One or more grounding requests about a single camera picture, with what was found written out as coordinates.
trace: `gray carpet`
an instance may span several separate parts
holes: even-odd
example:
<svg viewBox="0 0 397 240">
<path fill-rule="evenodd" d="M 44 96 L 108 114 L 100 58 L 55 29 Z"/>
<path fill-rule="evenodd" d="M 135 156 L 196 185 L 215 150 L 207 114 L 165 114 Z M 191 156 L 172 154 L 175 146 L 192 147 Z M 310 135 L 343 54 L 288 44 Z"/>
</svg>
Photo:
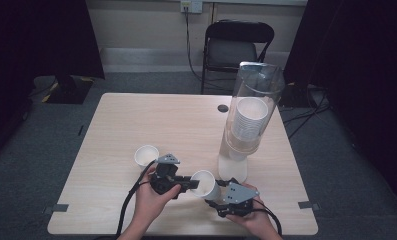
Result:
<svg viewBox="0 0 397 240">
<path fill-rule="evenodd" d="M 35 91 L 52 81 L 53 77 L 35 79 Z M 232 87 L 231 82 L 222 84 Z M 102 94 L 198 94 L 199 90 L 200 83 L 189 72 L 108 73 L 106 80 L 95 81 L 83 105 L 41 103 L 46 92 L 33 96 L 27 120 L 0 151 L 0 239 L 93 239 L 50 235 L 50 215 L 42 211 L 58 201 Z M 316 102 L 321 95 L 314 92 Z M 281 115 L 286 121 L 308 110 L 281 108 Z M 305 120 L 286 123 L 288 134 Z M 321 209 L 315 211 L 319 225 L 315 236 L 285 239 L 397 239 L 397 198 L 356 151 L 346 127 L 331 110 L 310 118 L 293 135 L 291 146 L 310 201 Z"/>
</svg>

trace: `hand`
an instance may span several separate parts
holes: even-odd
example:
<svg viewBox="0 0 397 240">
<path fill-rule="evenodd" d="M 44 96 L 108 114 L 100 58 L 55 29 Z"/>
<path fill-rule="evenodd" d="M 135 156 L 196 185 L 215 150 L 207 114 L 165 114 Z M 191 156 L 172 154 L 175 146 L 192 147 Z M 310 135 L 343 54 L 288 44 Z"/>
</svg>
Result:
<svg viewBox="0 0 397 240">
<path fill-rule="evenodd" d="M 257 191 L 257 188 L 252 185 L 246 183 L 243 185 Z M 254 197 L 254 199 L 264 204 L 259 196 Z M 264 207 L 256 201 L 253 201 L 253 204 L 254 209 L 264 209 Z M 244 217 L 227 215 L 226 218 L 245 227 L 251 234 L 262 240 L 282 239 L 270 222 L 270 218 L 267 213 L 252 212 Z"/>
<path fill-rule="evenodd" d="M 179 184 L 163 195 L 156 193 L 149 184 L 149 174 L 153 171 L 155 171 L 155 167 L 150 167 L 143 176 L 142 184 L 136 191 L 135 212 L 132 221 L 118 239 L 141 239 L 151 223 L 161 214 L 170 199 L 179 193 Z"/>
<path fill-rule="evenodd" d="M 133 218 L 151 223 L 163 211 L 167 202 L 174 198 L 180 191 L 180 185 L 174 186 L 168 192 L 160 195 L 154 191 L 149 184 L 150 173 L 155 171 L 155 167 L 150 167 L 142 178 L 141 186 L 136 191 L 135 213 Z"/>
</svg>

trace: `dark backdrop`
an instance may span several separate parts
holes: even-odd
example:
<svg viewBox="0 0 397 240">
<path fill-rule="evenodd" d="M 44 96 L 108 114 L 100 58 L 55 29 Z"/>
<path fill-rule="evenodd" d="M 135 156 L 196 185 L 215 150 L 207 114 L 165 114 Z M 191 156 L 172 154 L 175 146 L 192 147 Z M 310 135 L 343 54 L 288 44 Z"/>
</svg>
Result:
<svg viewBox="0 0 397 240">
<path fill-rule="evenodd" d="M 37 76 L 104 78 L 85 1 L 0 1 L 0 146 Z"/>
<path fill-rule="evenodd" d="M 397 195 L 397 1 L 309 0 L 285 78 L 328 88 L 356 146 Z"/>
</svg>

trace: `paper cup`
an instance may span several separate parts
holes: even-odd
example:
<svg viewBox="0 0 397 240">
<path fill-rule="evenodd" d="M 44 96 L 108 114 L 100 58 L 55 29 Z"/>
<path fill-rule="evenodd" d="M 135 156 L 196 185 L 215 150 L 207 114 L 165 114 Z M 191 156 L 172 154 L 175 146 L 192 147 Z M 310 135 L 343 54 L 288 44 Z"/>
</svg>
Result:
<svg viewBox="0 0 397 240">
<path fill-rule="evenodd" d="M 190 190 L 195 196 L 206 200 L 215 200 L 220 197 L 220 187 L 211 172 L 198 171 L 192 175 L 191 180 L 199 180 L 198 188 Z"/>
<path fill-rule="evenodd" d="M 263 100 L 256 97 L 245 97 L 238 101 L 232 123 L 233 134 L 242 141 L 253 141 L 258 138 L 269 110 Z"/>
<path fill-rule="evenodd" d="M 140 147 L 135 152 L 135 162 L 144 170 L 146 166 L 152 161 L 157 159 L 160 156 L 158 149 L 151 145 L 145 145 Z"/>
</svg>

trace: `tabletop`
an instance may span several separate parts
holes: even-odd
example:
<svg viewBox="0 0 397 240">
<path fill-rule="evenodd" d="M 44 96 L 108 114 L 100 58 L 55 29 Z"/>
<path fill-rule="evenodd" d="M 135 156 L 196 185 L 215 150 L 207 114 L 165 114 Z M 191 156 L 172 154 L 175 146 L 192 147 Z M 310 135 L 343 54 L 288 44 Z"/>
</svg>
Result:
<svg viewBox="0 0 397 240">
<path fill-rule="evenodd" d="M 180 160 L 177 175 L 208 170 L 219 178 L 217 159 L 231 96 L 106 93 L 102 96 L 58 204 L 48 225 L 51 234 L 113 235 L 121 206 L 140 175 L 135 151 L 153 145 L 160 155 Z M 279 111 L 266 128 L 259 149 L 248 156 L 247 183 L 260 191 L 278 217 L 284 235 L 313 235 L 318 226 L 308 201 Z M 129 224 L 135 198 L 124 220 Z M 204 200 L 187 191 L 171 200 L 146 235 L 247 236 L 242 227 L 220 218 Z"/>
</svg>

